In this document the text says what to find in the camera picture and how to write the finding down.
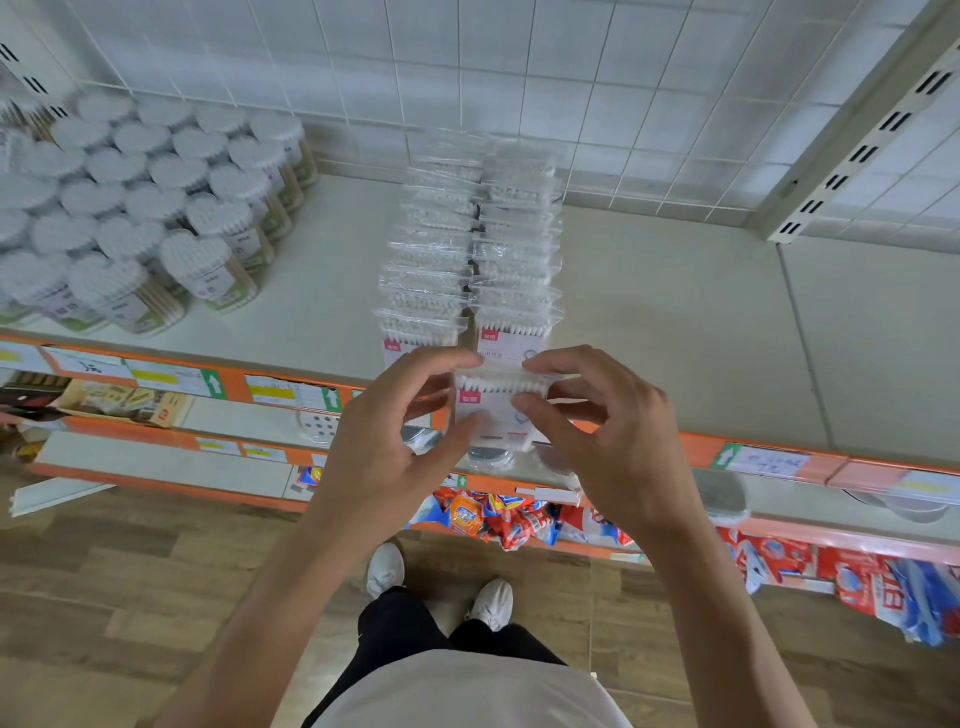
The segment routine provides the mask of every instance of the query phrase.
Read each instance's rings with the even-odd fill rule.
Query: price tag
[[[802,452],[751,448],[746,445],[727,443],[711,467],[720,471],[789,478],[796,477],[809,459],[810,456]]]

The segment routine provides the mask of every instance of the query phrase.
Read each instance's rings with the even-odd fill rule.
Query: right hand
[[[706,512],[666,393],[606,352],[583,346],[524,362],[539,374],[576,374],[554,384],[550,402],[533,394],[513,404],[567,459],[593,507],[643,548],[649,538],[701,525]],[[592,434],[570,420],[600,425]]]

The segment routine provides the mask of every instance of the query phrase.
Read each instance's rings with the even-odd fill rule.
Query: white lid
[[[97,221],[92,217],[52,212],[34,221],[30,239],[34,250],[41,255],[78,253],[96,247],[93,236],[97,227]]]
[[[291,113],[256,111],[250,117],[250,129],[256,138],[268,141],[303,139],[303,123]]]
[[[130,96],[118,93],[85,93],[77,102],[77,111],[86,121],[102,121],[115,124],[133,115],[136,108]]]
[[[167,236],[163,223],[134,220],[130,215],[113,215],[100,224],[94,237],[100,250],[114,260],[155,258]]]
[[[0,248],[6,248],[11,241],[26,232],[30,225],[30,215],[22,209],[0,212]]]
[[[204,104],[197,109],[197,123],[205,132],[236,133],[247,128],[250,115],[223,104]]]
[[[83,149],[61,149],[52,141],[39,141],[23,155],[23,171],[34,177],[60,180],[77,174],[85,165]]]
[[[160,155],[150,163],[150,176],[161,187],[186,189],[199,184],[210,169],[204,159]]]
[[[0,175],[0,210],[24,209],[29,212],[56,200],[59,190],[55,180]]]
[[[178,127],[193,119],[193,104],[178,99],[141,99],[137,113],[144,124]]]
[[[197,237],[189,231],[173,232],[160,246],[160,262],[180,281],[205,276],[226,265],[232,256],[222,237]]]
[[[113,133],[117,149],[128,155],[151,154],[170,141],[170,130],[158,124],[132,121]]]
[[[194,195],[186,206],[186,219],[200,235],[233,235],[253,225],[253,210],[244,202]]]
[[[113,128],[104,121],[58,119],[50,127],[50,134],[63,149],[90,149],[109,144]]]
[[[210,189],[225,200],[262,200],[270,194],[270,184],[262,169],[243,170],[235,164],[221,164],[210,170]]]
[[[230,159],[240,169],[273,169],[287,159],[278,141],[260,141],[252,136],[234,139],[228,147]]]
[[[60,193],[60,204],[71,215],[102,215],[123,205],[126,188],[122,184],[98,184],[76,180]]]
[[[127,193],[127,212],[137,220],[166,222],[183,215],[186,192],[177,187],[160,187],[144,182]]]
[[[227,135],[224,133],[206,133],[189,127],[174,134],[174,149],[184,159],[210,159],[226,148]]]
[[[141,179],[147,172],[147,156],[125,155],[115,149],[102,149],[86,162],[90,177],[100,184],[123,184]]]

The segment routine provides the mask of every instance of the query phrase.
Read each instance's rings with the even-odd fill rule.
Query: product label
[[[522,363],[542,352],[545,347],[546,338],[543,336],[481,328],[477,352],[494,361]]]

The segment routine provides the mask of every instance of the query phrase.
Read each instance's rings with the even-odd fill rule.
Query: left hand
[[[337,531],[358,553],[402,530],[467,453],[479,421],[457,423],[424,455],[403,444],[400,429],[446,405],[454,369],[482,363],[480,354],[454,347],[404,354],[348,404],[304,518]]]

